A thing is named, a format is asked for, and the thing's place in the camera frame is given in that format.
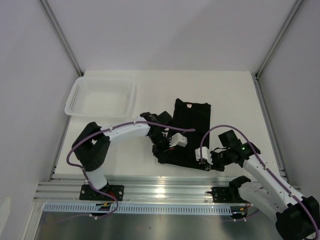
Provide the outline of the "black t-shirt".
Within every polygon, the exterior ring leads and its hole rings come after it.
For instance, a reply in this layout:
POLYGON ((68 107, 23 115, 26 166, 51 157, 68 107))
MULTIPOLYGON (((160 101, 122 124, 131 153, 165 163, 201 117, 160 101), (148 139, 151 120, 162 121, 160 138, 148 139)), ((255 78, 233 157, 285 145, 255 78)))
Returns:
POLYGON ((172 127, 181 129, 195 129, 193 132, 185 132, 187 145, 174 146, 166 150, 152 147, 152 153, 160 164, 192 168, 202 171, 210 171, 209 163, 199 163, 196 160, 196 149, 200 147, 201 140, 210 129, 211 105, 208 103, 184 102, 177 98, 174 104, 172 127))

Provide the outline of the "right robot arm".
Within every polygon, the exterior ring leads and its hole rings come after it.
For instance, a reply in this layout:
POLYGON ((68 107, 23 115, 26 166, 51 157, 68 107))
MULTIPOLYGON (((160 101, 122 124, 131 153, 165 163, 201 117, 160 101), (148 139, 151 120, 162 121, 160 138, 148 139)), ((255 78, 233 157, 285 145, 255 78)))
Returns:
POLYGON ((304 196, 268 167, 261 151, 249 139, 241 142, 233 126, 220 134, 221 152, 209 151, 201 145, 195 150, 199 163, 208 163, 214 170, 223 171, 226 165, 237 164, 255 181, 247 177, 235 178, 228 189, 234 202, 241 200, 253 204, 268 216, 284 240, 309 240, 320 238, 320 204, 313 197, 304 196))

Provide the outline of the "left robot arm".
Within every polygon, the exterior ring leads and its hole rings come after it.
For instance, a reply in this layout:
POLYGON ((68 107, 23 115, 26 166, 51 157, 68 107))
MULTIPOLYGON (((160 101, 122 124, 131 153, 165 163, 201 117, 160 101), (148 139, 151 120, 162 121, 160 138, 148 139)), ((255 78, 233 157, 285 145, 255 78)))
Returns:
POLYGON ((169 140, 164 136, 164 130, 172 123, 172 117, 164 111, 161 114, 144 112, 132 123, 126 122, 118 126, 102 127, 96 122, 86 125, 71 149, 81 163, 86 179, 91 183, 91 194, 97 200, 108 196, 108 181, 102 165, 111 145, 137 138, 149 137, 151 142, 161 149, 169 147, 169 140))

